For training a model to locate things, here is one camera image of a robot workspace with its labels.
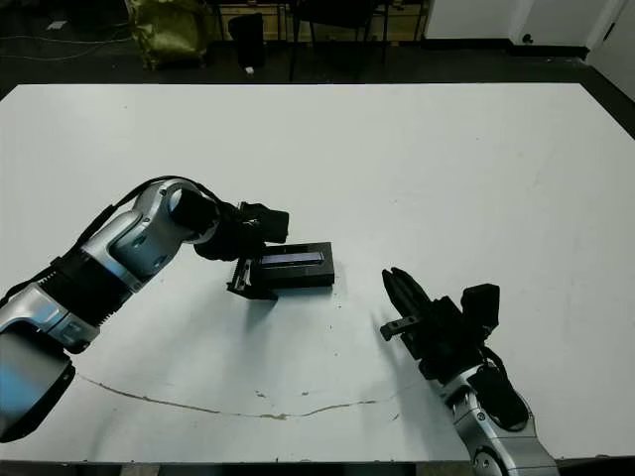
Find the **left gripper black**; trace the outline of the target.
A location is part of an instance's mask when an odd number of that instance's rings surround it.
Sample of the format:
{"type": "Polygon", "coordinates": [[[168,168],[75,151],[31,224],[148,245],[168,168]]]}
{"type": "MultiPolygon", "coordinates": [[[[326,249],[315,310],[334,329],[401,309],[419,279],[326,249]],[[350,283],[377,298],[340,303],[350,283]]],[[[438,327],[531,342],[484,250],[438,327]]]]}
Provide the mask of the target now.
{"type": "Polygon", "coordinates": [[[211,237],[195,244],[195,251],[211,261],[239,262],[227,285],[229,292],[252,300],[276,301],[278,296],[273,291],[247,284],[244,278],[247,261],[258,258],[264,251],[260,221],[264,206],[242,202],[241,207],[236,207],[221,201],[218,202],[218,211],[218,221],[211,237]]]}

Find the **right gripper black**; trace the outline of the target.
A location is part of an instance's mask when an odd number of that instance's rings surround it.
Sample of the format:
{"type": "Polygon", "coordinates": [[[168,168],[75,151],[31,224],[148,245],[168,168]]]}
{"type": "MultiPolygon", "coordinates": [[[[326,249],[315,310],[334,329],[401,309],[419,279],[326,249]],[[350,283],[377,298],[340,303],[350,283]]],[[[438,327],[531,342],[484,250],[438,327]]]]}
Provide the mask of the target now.
{"type": "Polygon", "coordinates": [[[401,317],[380,327],[384,340],[398,336],[428,380],[450,381],[486,363],[490,296],[464,295],[461,306],[449,297],[431,300],[406,271],[382,271],[390,302],[401,317]]]}

